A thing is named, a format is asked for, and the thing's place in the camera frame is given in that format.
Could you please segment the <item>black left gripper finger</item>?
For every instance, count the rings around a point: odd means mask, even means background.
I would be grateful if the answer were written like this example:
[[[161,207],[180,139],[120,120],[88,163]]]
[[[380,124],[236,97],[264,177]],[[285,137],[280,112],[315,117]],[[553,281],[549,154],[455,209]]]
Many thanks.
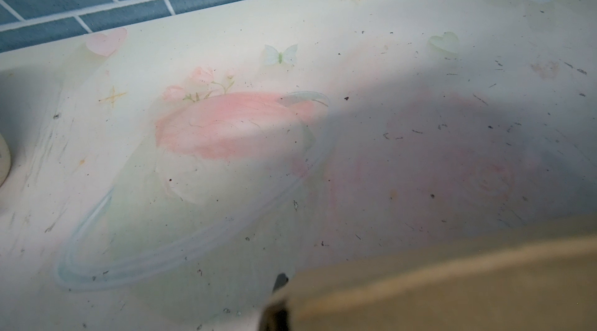
[[[275,293],[282,287],[284,287],[289,282],[289,277],[285,273],[280,273],[276,279],[272,289],[272,292]]]

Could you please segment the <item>brown cardboard box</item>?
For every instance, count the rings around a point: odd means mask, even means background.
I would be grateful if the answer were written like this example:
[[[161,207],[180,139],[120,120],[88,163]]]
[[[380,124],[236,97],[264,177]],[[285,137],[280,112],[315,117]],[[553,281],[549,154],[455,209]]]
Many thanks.
[[[594,330],[596,219],[573,217],[308,270],[261,330]]]

